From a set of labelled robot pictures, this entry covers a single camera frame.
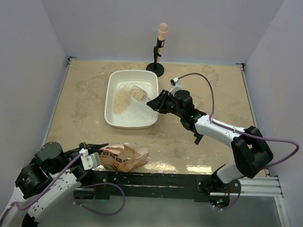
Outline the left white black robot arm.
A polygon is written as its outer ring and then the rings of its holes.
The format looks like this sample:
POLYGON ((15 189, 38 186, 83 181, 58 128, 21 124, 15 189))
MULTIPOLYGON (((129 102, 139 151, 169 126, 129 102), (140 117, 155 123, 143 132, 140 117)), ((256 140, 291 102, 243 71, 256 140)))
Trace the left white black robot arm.
POLYGON ((82 142, 64 152, 58 142, 44 144, 16 179, 0 227, 38 227, 48 209, 93 182, 93 169, 101 164, 99 154, 105 146, 82 142))

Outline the clear plastic scoop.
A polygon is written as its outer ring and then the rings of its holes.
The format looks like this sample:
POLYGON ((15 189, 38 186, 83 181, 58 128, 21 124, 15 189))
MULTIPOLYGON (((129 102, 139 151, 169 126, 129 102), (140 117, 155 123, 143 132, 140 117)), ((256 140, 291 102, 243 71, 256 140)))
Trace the clear plastic scoop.
POLYGON ((148 98, 146 91, 138 86, 132 86, 130 88, 130 94, 137 101, 145 103, 151 101, 151 99, 148 98))

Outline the pink cat litter bag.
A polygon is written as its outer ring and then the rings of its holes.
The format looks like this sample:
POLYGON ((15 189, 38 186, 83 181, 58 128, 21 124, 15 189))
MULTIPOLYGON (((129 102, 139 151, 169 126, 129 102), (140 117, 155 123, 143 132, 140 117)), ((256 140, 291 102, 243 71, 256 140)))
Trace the pink cat litter bag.
POLYGON ((106 145, 99 152, 101 165, 119 172, 131 172, 146 165, 148 156, 148 148, 130 142, 106 145))

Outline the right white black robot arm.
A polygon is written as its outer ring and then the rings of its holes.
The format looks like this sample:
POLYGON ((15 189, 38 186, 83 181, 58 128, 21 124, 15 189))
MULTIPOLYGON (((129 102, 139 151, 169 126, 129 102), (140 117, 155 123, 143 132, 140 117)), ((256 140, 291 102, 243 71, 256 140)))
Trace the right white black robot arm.
POLYGON ((193 98, 186 90, 175 94, 163 90, 146 104, 160 114, 171 113, 179 117, 183 127, 194 133, 195 143, 203 136, 209 136, 232 149, 234 161, 217 169, 211 180, 212 188, 217 192, 223 192, 238 178, 253 178, 274 158, 258 128, 236 128, 210 120, 209 115, 195 108, 193 98))

